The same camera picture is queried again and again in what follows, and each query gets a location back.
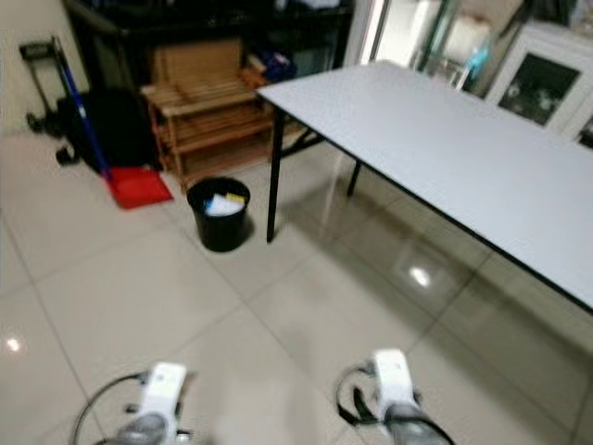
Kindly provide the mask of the black round rubbish bin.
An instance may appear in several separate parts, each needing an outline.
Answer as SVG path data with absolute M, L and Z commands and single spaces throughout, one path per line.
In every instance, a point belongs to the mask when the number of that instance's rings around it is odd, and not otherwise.
M 245 210 L 232 216 L 211 219 L 205 216 L 205 200 L 215 194 L 237 194 L 246 197 Z M 194 216 L 196 234 L 203 246 L 215 253 L 228 253 L 241 246 L 249 234 L 248 205 L 251 192 L 248 186 L 233 177 L 212 175 L 199 179 L 186 192 L 187 203 Z

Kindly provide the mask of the white paper trash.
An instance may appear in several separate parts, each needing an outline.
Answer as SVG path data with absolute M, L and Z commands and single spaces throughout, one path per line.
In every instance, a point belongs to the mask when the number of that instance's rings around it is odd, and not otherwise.
M 223 195 L 224 194 L 215 194 L 205 200 L 205 216 L 211 217 L 211 219 L 220 219 L 221 217 L 232 216 L 235 213 L 245 210 L 248 202 L 229 202 L 229 200 L 223 198 Z

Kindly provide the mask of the black suitcase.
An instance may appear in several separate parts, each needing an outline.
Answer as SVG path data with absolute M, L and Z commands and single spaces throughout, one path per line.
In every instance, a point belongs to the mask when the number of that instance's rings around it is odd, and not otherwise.
M 135 94 L 126 89 L 97 88 L 84 92 L 81 97 L 107 165 L 160 167 L 151 123 Z M 60 97 L 57 111 L 73 157 L 94 172 L 100 170 L 75 103 L 68 96 Z

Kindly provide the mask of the black hand trolley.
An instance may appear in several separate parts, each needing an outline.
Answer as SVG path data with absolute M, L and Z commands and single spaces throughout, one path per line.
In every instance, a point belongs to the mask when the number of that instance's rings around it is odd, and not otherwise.
M 34 113 L 25 115 L 27 127 L 34 134 L 63 137 L 65 132 L 62 128 L 62 119 L 59 118 L 58 111 L 52 105 L 50 95 L 46 93 L 42 75 L 42 70 L 48 69 L 48 71 L 54 72 L 56 76 L 60 76 L 60 63 L 55 39 L 21 44 L 19 54 L 22 62 L 26 65 L 32 85 L 37 90 L 43 108 L 41 115 L 35 115 Z

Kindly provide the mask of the black shelf unit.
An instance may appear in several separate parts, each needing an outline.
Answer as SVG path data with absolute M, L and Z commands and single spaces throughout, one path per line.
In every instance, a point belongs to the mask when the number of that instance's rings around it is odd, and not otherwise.
M 280 52 L 296 75 L 342 67 L 356 0 L 60 0 L 92 86 L 132 88 L 152 78 L 154 51 L 240 38 Z

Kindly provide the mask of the wooden slatted shoe rack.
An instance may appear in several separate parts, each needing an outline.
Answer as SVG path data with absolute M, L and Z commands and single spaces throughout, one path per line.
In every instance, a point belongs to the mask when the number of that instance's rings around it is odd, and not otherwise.
M 238 38 L 153 48 L 139 93 L 162 170 L 187 187 L 262 161 L 272 109 L 256 92 L 267 83 Z

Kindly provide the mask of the blue item on rack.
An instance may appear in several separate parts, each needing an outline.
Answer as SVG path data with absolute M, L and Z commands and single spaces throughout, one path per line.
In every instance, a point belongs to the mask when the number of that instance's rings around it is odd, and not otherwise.
M 250 56 L 250 63 L 268 83 L 280 83 L 297 76 L 297 65 L 284 52 L 261 50 Z

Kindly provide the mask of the white folding table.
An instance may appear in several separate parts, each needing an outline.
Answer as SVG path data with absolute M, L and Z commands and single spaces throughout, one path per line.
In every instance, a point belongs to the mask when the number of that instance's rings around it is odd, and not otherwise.
M 388 62 L 259 96 L 593 315 L 592 149 Z

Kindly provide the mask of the white cabinet with glass door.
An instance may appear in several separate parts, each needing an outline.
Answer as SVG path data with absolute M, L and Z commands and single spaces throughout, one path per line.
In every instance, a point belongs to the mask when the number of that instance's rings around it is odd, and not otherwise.
M 524 24 L 486 102 L 593 149 L 593 39 L 547 22 Z

